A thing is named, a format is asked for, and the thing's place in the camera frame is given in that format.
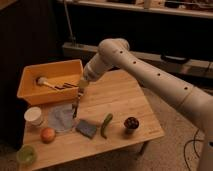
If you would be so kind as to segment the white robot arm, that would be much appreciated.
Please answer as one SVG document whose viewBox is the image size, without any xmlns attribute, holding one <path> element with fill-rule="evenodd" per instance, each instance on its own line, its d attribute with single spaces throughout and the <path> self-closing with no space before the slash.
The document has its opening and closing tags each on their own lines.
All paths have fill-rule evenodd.
<svg viewBox="0 0 213 171">
<path fill-rule="evenodd" d="M 84 67 L 80 87 L 97 81 L 113 67 L 128 72 L 205 134 L 197 170 L 213 169 L 213 96 L 138 59 L 122 38 L 104 39 L 99 43 L 97 53 Z"/>
</svg>

